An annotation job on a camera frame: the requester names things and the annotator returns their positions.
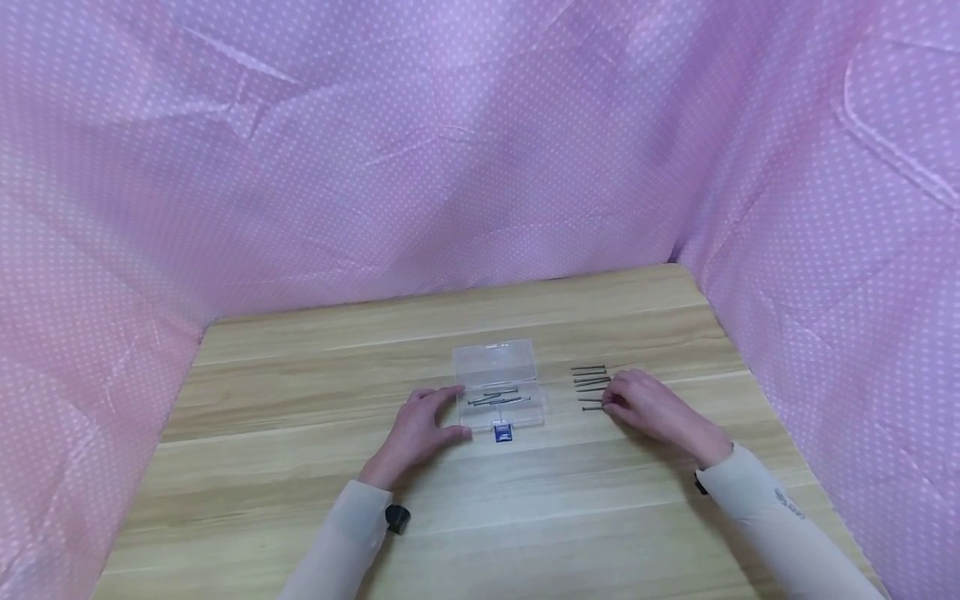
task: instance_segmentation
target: clear plastic box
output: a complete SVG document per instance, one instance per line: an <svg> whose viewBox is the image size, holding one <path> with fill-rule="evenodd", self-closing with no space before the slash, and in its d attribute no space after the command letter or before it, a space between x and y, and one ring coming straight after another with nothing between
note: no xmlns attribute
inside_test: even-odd
<svg viewBox="0 0 960 600"><path fill-rule="evenodd" d="M543 424L546 393L537 381L531 340L456 348L453 372L457 384L465 388L457 396L461 425L489 431L504 423Z"/></svg>

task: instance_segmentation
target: pink backdrop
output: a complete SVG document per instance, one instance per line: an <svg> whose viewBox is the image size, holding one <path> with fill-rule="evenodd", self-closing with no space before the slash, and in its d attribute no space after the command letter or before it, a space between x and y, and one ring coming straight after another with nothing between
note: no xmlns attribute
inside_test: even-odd
<svg viewBox="0 0 960 600"><path fill-rule="evenodd" d="M85 598L225 315L679 260L885 584L960 588L960 8L0 6L0 598Z"/></svg>

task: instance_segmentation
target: arm sleeve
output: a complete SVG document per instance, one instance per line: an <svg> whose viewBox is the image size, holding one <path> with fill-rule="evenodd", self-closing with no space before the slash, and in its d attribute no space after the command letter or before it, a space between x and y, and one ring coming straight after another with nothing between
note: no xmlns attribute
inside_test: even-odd
<svg viewBox="0 0 960 600"><path fill-rule="evenodd" d="M393 495L350 481L279 600L353 600L387 535Z"/></svg>
<svg viewBox="0 0 960 600"><path fill-rule="evenodd" d="M730 458L697 479L790 598L883 598L747 448L734 444Z"/></svg>

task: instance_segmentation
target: blue label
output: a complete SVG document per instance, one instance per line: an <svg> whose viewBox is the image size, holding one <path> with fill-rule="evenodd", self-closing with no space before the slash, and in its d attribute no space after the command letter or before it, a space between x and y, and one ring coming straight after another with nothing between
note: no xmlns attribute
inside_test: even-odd
<svg viewBox="0 0 960 600"><path fill-rule="evenodd" d="M494 423L493 438L498 444L500 442L512 442L514 439L514 427L509 423Z"/></svg>

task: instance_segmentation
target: wooden table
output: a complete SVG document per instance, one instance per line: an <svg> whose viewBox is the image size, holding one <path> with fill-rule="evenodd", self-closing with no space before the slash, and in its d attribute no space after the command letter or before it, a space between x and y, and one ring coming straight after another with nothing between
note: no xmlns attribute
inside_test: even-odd
<svg viewBox="0 0 960 600"><path fill-rule="evenodd" d="M569 368L595 363L643 368L725 426L876 581L692 278L664 265L215 324L96 597L275 597L410 390L452 384L456 347L517 338L546 424L424 468L361 597L776 597L688 459L581 411Z"/></svg>

